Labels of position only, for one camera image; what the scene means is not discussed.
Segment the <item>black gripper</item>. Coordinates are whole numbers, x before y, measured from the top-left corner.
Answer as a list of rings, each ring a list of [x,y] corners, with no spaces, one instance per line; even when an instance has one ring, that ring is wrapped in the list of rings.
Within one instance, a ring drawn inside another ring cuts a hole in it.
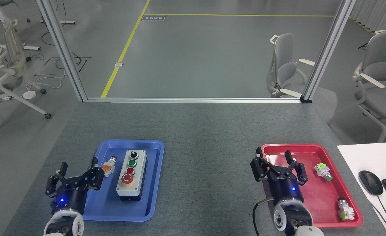
[[[297,161],[293,159],[290,150],[285,152],[285,158],[289,166],[284,176],[289,177],[292,174],[292,170],[295,169],[297,178],[278,177],[280,175],[279,168],[276,168],[272,163],[265,160],[262,148],[258,147],[256,149],[256,157],[254,157],[250,163],[255,181],[261,181],[272,171],[277,175],[275,179],[269,179],[269,188],[274,205],[278,205],[281,201],[285,200],[299,200],[303,203],[304,197],[298,184],[305,184],[308,181],[304,164],[297,163]]]
[[[104,170],[97,164],[97,158],[93,157],[91,167],[81,176],[69,182],[69,179],[65,178],[67,168],[68,164],[62,162],[56,174],[48,177],[46,195],[50,198],[55,197],[51,205],[51,214],[53,215],[60,210],[72,210],[83,215],[87,192],[90,189],[100,190],[105,175]],[[62,186],[56,190],[59,181],[61,181]]]

